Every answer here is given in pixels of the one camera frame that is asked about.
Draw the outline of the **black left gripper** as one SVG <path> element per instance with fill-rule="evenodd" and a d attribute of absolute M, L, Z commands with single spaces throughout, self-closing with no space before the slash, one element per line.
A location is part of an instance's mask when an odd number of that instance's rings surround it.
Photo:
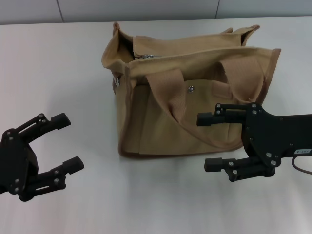
<path fill-rule="evenodd" d="M 76 156 L 50 171 L 38 174 L 37 157 L 29 143 L 69 125 L 71 122 L 65 113 L 50 120 L 44 114 L 39 114 L 18 128 L 5 131 L 0 141 L 0 194 L 9 192 L 26 202 L 36 196 L 65 189 L 66 175 L 82 170 L 82 160 Z"/>

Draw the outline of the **khaki canvas food bag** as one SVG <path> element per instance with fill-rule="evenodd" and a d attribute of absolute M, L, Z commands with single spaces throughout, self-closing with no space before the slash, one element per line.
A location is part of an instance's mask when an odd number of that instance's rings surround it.
<path fill-rule="evenodd" d="M 152 158 L 240 148 L 240 125 L 198 127 L 196 119 L 217 104 L 264 101 L 280 49 L 248 47 L 258 28 L 161 40 L 132 37 L 114 23 L 102 65 L 114 77 L 119 154 Z"/>

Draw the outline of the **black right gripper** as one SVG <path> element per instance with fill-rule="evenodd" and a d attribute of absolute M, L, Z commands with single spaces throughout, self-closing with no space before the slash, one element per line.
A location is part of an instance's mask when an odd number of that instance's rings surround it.
<path fill-rule="evenodd" d="M 225 170 L 229 181 L 257 176 L 271 177 L 281 159 L 292 158 L 292 166 L 300 172 L 312 175 L 312 171 L 295 165 L 297 157 L 312 156 L 312 114 L 275 116 L 266 112 L 261 105 L 220 104 L 213 113 L 199 113 L 196 125 L 242 124 L 242 140 L 246 153 L 256 158 L 222 159 L 207 158 L 206 172 Z"/>

